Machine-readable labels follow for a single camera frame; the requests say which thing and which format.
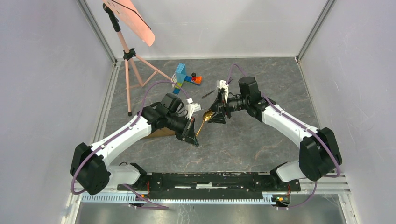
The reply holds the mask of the gold spoon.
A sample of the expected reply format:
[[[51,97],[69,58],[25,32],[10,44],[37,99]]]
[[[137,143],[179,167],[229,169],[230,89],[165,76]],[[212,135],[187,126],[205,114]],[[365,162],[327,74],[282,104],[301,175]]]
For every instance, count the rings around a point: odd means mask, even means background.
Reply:
[[[207,110],[207,111],[203,114],[203,116],[202,116],[202,123],[201,123],[201,126],[200,126],[200,128],[198,129],[198,131],[197,131],[197,133],[196,133],[196,136],[199,136],[199,134],[200,134],[200,132],[201,132],[201,130],[202,130],[202,127],[203,127],[204,123],[205,123],[205,122],[208,122],[208,121],[212,118],[212,116],[213,116],[213,111],[212,111],[211,109]]]

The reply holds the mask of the brown cloth napkin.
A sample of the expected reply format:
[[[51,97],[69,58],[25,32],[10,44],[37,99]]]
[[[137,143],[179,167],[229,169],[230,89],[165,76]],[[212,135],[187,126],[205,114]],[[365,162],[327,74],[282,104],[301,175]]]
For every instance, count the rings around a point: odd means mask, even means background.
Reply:
[[[148,136],[144,137],[143,139],[168,137],[168,136],[173,136],[173,135],[175,135],[175,131],[164,127],[164,128],[155,130],[153,133],[149,134]]]

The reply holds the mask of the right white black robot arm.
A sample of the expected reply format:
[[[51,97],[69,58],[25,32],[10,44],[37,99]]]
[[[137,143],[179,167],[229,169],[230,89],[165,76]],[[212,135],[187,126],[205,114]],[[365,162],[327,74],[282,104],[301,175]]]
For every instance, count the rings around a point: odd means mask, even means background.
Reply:
[[[259,91],[254,77],[243,77],[238,84],[240,93],[233,95],[227,81],[217,81],[218,95],[209,109],[209,122],[224,124],[233,112],[245,110],[249,116],[275,128],[299,147],[298,160],[274,168],[269,181],[273,189],[282,190],[295,179],[317,181],[322,177],[341,175],[342,158],[331,129],[316,128],[287,113]]]

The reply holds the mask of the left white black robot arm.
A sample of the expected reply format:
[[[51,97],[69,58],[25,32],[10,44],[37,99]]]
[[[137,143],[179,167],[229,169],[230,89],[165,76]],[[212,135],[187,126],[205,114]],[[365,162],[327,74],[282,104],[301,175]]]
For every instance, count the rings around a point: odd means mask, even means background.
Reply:
[[[135,190],[143,189],[147,178],[137,167],[126,165],[119,168],[112,166],[111,162],[131,145],[159,129],[172,130],[178,140],[199,146],[193,114],[201,110],[201,105],[189,98],[185,106],[187,114],[180,115],[177,111],[181,104],[180,98],[167,93],[162,101],[143,107],[127,124],[104,139],[91,145],[77,145],[70,168],[72,193],[78,194],[74,188],[77,182],[82,186],[80,193],[90,195],[101,192],[109,183],[129,184]]]

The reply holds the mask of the colourful toy block structure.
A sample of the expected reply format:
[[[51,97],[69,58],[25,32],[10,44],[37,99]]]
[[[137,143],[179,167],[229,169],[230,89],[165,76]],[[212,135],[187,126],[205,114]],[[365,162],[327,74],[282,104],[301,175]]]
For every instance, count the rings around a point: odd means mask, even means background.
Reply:
[[[179,86],[182,86],[184,82],[201,85],[202,77],[197,76],[194,72],[191,75],[187,75],[185,64],[180,63],[171,77],[171,81]]]

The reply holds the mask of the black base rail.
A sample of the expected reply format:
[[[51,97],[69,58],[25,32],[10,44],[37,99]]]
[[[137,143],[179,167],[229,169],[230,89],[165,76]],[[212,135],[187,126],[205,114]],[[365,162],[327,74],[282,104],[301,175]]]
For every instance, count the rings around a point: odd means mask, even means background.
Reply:
[[[270,173],[195,172],[143,174],[130,186],[149,199],[261,199],[263,192],[299,192],[299,180],[282,182]]]

